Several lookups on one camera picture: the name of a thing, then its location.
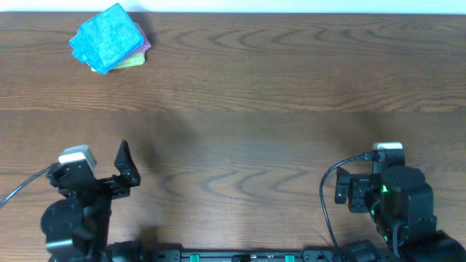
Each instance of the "green cloth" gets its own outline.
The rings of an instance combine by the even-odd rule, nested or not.
[[[138,52],[135,53],[134,55],[131,55],[130,57],[126,58],[123,60],[121,63],[116,65],[112,69],[119,69],[119,68],[126,68],[126,67],[131,67],[131,66],[139,66],[144,64],[146,62],[146,53],[145,52]]]

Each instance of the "purple cloth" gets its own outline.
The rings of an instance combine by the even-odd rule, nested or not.
[[[132,52],[129,56],[131,55],[134,55],[135,53],[139,53],[139,52],[145,52],[147,51],[149,48],[151,48],[151,43],[149,43],[149,40],[147,40],[147,37],[143,31],[143,29],[139,26],[138,23],[134,23],[136,25],[136,27],[138,28],[139,32],[141,32],[141,35],[143,36],[144,38],[144,43],[143,45],[141,45],[140,47],[138,47],[136,50],[134,50],[134,52]]]

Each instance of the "wood grain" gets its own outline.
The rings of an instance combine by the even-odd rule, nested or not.
[[[134,13],[146,63],[101,76],[68,45],[93,15],[0,13],[0,197],[83,143],[109,176],[127,139],[142,185],[113,203],[109,242],[330,245],[321,175],[401,140],[439,228],[466,245],[465,17]],[[334,183],[338,241],[383,247],[367,215],[331,203]],[[59,198],[41,178],[1,210],[0,261],[48,259],[39,221]]]

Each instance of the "wooden table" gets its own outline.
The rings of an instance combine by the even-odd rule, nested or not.
[[[134,13],[146,63],[99,75],[68,44],[93,15],[0,13],[1,197],[83,143],[110,176],[127,139],[142,185],[112,204],[109,243],[330,245],[323,173],[400,140],[438,228],[466,245],[465,17]],[[383,247],[368,215],[333,204],[334,183],[339,243]],[[39,221],[56,191],[40,178],[0,211],[0,261],[49,258]]]

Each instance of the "green clip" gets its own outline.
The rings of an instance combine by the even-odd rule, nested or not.
[[[200,255],[190,255],[189,262],[199,262],[201,260]]]
[[[294,255],[286,255],[285,262],[294,262]]]

